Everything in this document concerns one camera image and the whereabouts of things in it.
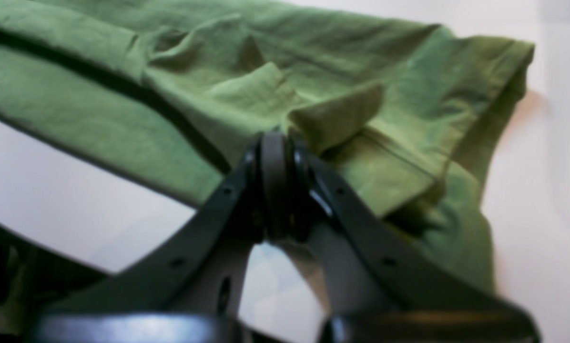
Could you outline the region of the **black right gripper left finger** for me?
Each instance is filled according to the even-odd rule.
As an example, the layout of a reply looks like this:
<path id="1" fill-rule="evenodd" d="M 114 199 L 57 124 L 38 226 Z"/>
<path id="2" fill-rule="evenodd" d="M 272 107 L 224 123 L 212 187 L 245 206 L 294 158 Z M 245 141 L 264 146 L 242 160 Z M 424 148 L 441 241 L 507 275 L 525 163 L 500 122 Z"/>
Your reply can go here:
<path id="1" fill-rule="evenodd" d="M 237 319 L 250 252 L 283 238 L 282 134 L 264 134 L 206 204 L 125 271 L 43 311 L 30 343 L 252 343 Z"/>

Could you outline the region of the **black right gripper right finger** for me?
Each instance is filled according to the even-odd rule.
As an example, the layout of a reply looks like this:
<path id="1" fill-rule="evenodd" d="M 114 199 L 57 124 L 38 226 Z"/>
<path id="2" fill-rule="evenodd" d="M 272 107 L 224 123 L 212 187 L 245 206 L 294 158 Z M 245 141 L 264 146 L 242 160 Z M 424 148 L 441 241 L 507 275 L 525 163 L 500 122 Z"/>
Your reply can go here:
<path id="1" fill-rule="evenodd" d="M 331 314 L 320 343 L 538 343 L 521 308 L 418 254 L 352 188 L 289 138 L 296 222 L 291 236 L 323 269 Z"/>

